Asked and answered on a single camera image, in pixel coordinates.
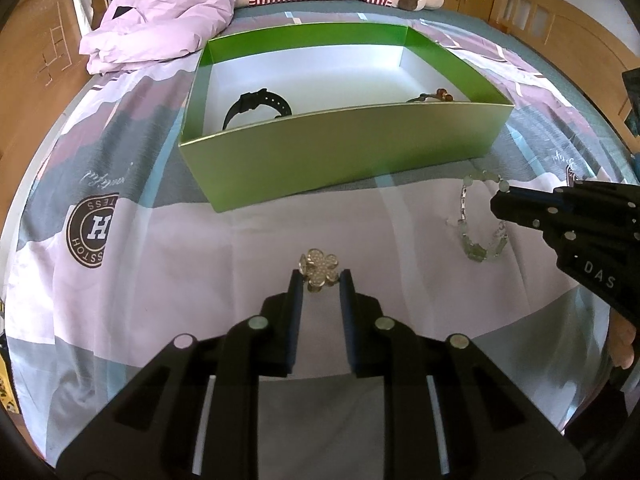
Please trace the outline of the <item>person's right hand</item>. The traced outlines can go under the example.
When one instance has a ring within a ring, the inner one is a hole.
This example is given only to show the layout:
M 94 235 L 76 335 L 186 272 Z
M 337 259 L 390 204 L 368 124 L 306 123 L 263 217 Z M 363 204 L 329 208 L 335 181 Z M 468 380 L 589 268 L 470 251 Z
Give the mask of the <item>person's right hand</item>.
M 634 364 L 634 338 L 637 330 L 623 315 L 612 309 L 608 323 L 608 354 L 613 365 L 628 370 Z

